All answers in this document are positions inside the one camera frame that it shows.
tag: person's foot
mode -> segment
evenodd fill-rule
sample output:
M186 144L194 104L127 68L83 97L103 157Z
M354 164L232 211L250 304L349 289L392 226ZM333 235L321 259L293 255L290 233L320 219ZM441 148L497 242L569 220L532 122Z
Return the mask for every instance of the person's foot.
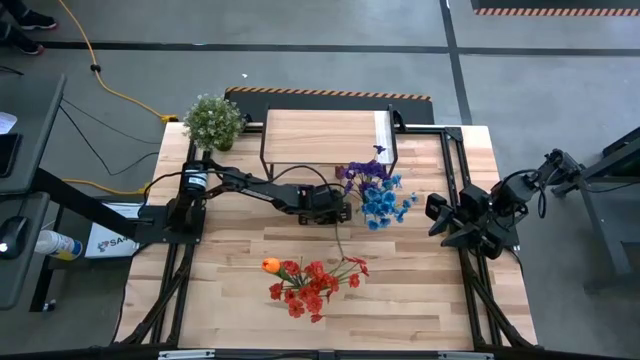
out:
M27 55L40 55L44 52L44 46L26 37L20 30L12 28L7 37L9 44L17 47Z
M21 19L18 19L18 24L20 25L22 30L49 30L55 29L58 26L56 20L51 16L38 14L33 10L29 10L29 12L25 16L23 16Z

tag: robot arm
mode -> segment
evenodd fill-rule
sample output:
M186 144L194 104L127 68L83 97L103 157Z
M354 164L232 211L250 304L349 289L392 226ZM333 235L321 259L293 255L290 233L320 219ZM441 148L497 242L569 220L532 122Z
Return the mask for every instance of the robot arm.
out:
M435 221L429 235L446 231L449 225L457 230L442 241L442 246L475 248L495 259L502 249L517 245L510 229L529 213L527 203L541 192L539 214L544 217L544 190L579 174L580 165L562 150L545 155L538 169L517 171L497 183L490 193L471 184L460 191L460 204L449 206L438 194L427 199L425 214Z
M216 172L221 180L219 185L209 190L208 172ZM225 192L238 192L267 201L285 214L298 215L300 225L309 222L335 224L351 219L351 205L343 201L339 190L326 185L278 185L208 160L183 165L178 195L167 205L168 227L176 231L189 227L193 205L197 201L213 199Z

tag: gray floor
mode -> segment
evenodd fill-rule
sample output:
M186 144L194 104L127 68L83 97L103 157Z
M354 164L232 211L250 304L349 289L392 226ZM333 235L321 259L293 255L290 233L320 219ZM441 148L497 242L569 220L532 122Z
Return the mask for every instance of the gray floor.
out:
M60 29L34 38L80 39L57 2L27 3L60 20ZM640 46L635 36L640 18L480 17L473 15L467 0L449 3L459 46ZM446 45L438 0L69 0L68 4L89 37L100 41ZM111 86L163 113L184 112L204 92L220 94L228 86L252 85L429 94L438 124L461 123L448 55L98 51L97 56ZM603 146L640 124L638 58L462 56L461 63L473 123L489 126L503 175L537 167L555 147L579 161L595 161ZM0 49L0 64L28 75L65 73L69 78L65 96L76 105L138 137L157 140L162 135L163 126L149 113L99 88L84 50L49 49L44 56L28 58ZM114 170L157 149L123 139L75 110L70 112ZM150 180L154 160L109 177L59 116L43 165L60 177L132 190ZM519 225L539 342L554 350L638 358L637 296L592 296L582 289L585 281L606 276L610 264L576 195L564 200L549 197L546 219L529 216ZM62 274L57 281L59 307L50 314L26 313L25 296L18 308L0 313L0 353L106 345L126 273L123 267ZM35 275L30 274L27 294Z

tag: wire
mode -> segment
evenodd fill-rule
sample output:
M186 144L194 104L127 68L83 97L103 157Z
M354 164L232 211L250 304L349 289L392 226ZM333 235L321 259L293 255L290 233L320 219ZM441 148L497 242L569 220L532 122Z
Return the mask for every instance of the wire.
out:
M8 66L4 66L4 65L0 65L0 70L2 70L2 72L8 72L8 73L12 73L12 74L16 74L16 75L24 75L24 73L22 71L18 71L16 69L10 68Z
M71 118L71 116L69 115L69 113L62 107L60 106L60 110L62 110L62 112L67 116L67 118L69 119L69 121L71 121L71 124L73 124L73 127L76 128L76 130L78 131L78 133L80 134L80 136L82 137L82 139L84 140L84 142L87 144L87 146L89 146L89 149L91 149L91 151L93 152L93 154L98 158L98 160L100 160L100 162L102 163L102 166L104 166L104 168L107 170L107 173L111 176L116 176L116 175L120 175L123 172L131 169L132 167L134 167L135 165L137 165L138 163L140 163L142 160L148 158L149 156L153 156L153 155L158 155L159 153L157 151L155 152L151 152L148 153L146 155L144 155L143 157L141 157L140 159L136 160L135 162L133 162L133 164L127 166L126 168L117 171L115 173L111 172L111 169L109 169L109 166L107 166L107 163L104 161L104 159L102 158L102 156L100 156L100 154L98 154L98 152L96 151L96 149L94 149L93 145L91 145L91 143L89 142L89 140L87 140L87 137L84 135L84 133L82 132L82 130L80 130L80 127L78 127L78 124L76 124L76 122Z
M109 124L105 123L104 121L102 121L102 120L100 120L100 119L96 118L95 116L93 116L93 115L91 115L91 114L87 113L86 111L84 111L84 110L80 109L79 107L77 107L76 105L74 105L71 101L69 101L69 100L67 100L67 99L65 99L65 98L62 98L62 101L64 101L65 103L69 104L69 106L73 107L74 109L78 110L79 112L81 112L81 113L85 114L85 115L86 115L86 116L88 116L89 118L91 118L91 119L93 119L93 120L97 121L98 123L102 124L103 126L105 126L105 127L109 128L109 129L111 129L111 130L113 130L113 131L117 132L117 133L118 133L118 134L120 134L120 135L126 136L126 137L128 137L129 139L133 139L133 140L139 141L139 142L141 142L141 143L145 143L145 144L152 144L152 145L159 145L159 144L162 144L162 142L142 140L142 139L138 139L138 138L137 138L137 137L135 137L135 136L131 136L131 135L127 134L127 133L124 133L124 132L122 132L122 131L120 131L120 130L118 130L118 129L114 128L113 126L111 126L111 125L109 125Z
M159 112L157 112L156 110L154 110L153 108L151 108L150 106L144 104L143 102L141 102L140 100L136 100L132 97L129 97L127 95L124 95L122 93L119 93L115 90L112 90L111 88L109 88L107 85L105 85L104 81L102 81L102 77L100 77L100 65L98 65L98 60L96 59L96 55L93 52L93 47L91 46L91 42L89 41L89 39L87 38L87 34L85 34L84 29L82 28L82 25L80 25L80 22L78 21L78 19L76 19L76 17L73 15L73 13L71 12L71 10L69 10L69 8L67 7L67 5L64 3L64 1L62 0L58 0L58 2L60 3L60 5L62 5L62 7L64 8L64 10L67 12L67 14L69 14L69 17L71 17L71 20L73 20L73 22L76 24L76 27L78 28L78 30L80 31L80 34L82 35L82 38L84 39L84 42L87 44L87 48L89 48L89 53L91 54L91 60L92 62L92 66L91 66L91 70L93 71L93 73L96 75L96 79L98 79L98 82L100 83L100 86L102 86L103 89L105 89L107 92L120 97L122 99L128 100L136 105L141 106L142 108L146 109L147 111L151 112L152 114L154 114L155 116L157 116L158 118L160 118L160 120L162 120L162 122L164 122L165 124L169 121L171 121L174 118L177 118L176 115L162 115Z
M89 185L89 186L93 186L96 189L100 189L102 191L106 191L110 194L113 195L141 195L144 193L144 189L145 187L138 189L136 191L120 191L120 190L116 190L116 189L111 189L108 188L104 185L100 185L98 183L95 183L93 181L89 181L89 180L83 180L83 179L62 179L62 181L69 183L69 184L82 184L82 185Z
M624 185L616 186L616 187L613 187L613 188L610 188L610 189L606 189L606 190L589 190L589 189L584 189L584 191L586 191L586 192L590 192L590 193L593 193L593 194L601 194L601 193L605 193L605 192L610 192L610 191L620 190L620 189L622 189L622 188L626 188L626 187L628 187L628 186L631 186L631 185L638 185L638 184L640 184L640 180L637 180L637 181L634 181L634 182L630 182L630 183L628 183L628 184L624 184Z
M513 257L518 262L518 265L520 265L520 273L524 274L524 268L522 267L522 261L520 260L520 256L518 255L518 253L515 250L513 250L513 247L511 246L508 246L505 249L507 249L508 252L513 254Z

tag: small green plant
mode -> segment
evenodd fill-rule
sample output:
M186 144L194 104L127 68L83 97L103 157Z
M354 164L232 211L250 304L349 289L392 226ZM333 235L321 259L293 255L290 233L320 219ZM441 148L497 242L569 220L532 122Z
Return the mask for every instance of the small green plant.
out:
M228 151L244 128L244 120L235 103L221 97L198 95L184 117L188 135L198 148L212 151Z

